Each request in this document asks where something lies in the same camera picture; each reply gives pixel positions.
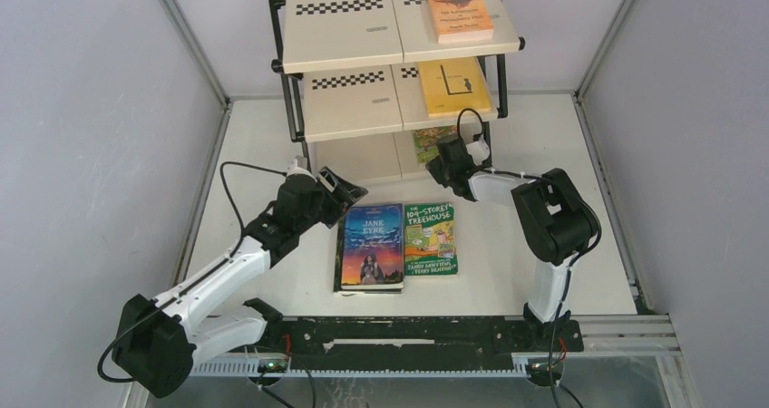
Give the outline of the black mounting base rail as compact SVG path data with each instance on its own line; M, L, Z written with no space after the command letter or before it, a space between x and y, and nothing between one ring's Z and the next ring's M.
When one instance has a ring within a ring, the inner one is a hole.
M503 371L515 354L554 362L585 349L579 323L523 316L279 316L242 354L287 352L318 372Z

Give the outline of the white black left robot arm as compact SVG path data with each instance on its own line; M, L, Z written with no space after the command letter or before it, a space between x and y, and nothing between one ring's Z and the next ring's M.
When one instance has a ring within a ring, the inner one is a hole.
M192 370L244 345L277 348L283 326L251 303L229 315L211 312L247 282L267 273L294 251L316 224L336 225L368 190L324 167L313 174L296 158L283 172L276 197L253 220L238 222L238 239L219 257L177 286L147 298L138 294L122 308L117 334L97 363L111 359L156 398L174 393Z

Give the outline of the cream three-tier shelf rack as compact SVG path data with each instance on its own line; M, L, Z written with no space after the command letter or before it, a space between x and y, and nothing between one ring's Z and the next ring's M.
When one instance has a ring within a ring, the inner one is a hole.
M508 113L505 57L525 47L502 0L484 0L491 40L439 44L426 0L270 0L290 138L305 156L364 184L421 179L411 131L427 115L417 64L476 57L493 110Z

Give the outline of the orange paperback book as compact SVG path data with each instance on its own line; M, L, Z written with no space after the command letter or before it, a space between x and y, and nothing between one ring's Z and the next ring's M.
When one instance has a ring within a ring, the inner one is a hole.
M439 44L491 40L494 26L484 0L426 0Z

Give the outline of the dark green treehouse book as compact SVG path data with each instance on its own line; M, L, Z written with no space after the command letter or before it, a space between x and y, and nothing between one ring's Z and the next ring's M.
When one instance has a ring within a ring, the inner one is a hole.
M404 205L404 270L408 277L458 274L454 214L450 202Z

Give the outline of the yellow book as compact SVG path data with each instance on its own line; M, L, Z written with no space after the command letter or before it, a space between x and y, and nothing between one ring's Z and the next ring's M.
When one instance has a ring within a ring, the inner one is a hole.
M424 61L417 64L427 115L456 116L465 108L493 110L486 79L476 57Z

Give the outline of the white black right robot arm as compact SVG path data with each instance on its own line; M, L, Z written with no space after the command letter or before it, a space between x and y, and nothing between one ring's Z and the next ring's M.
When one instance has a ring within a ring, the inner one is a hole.
M467 144L450 135L438 140L437 156L426 169L460 198L515 209L537 261L534 287L524 306L530 319L524 337L532 348L546 350L559 340L557 322L569 313L572 268L600 242L602 228L565 170L554 168L541 175L498 170L490 157L484 140Z

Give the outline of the light green treehouse book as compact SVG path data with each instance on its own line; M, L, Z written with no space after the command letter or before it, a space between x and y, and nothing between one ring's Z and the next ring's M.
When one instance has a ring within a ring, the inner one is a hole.
M424 165L438 156L437 143L443 137L456 133L456 126L441 126L411 131L416 161Z

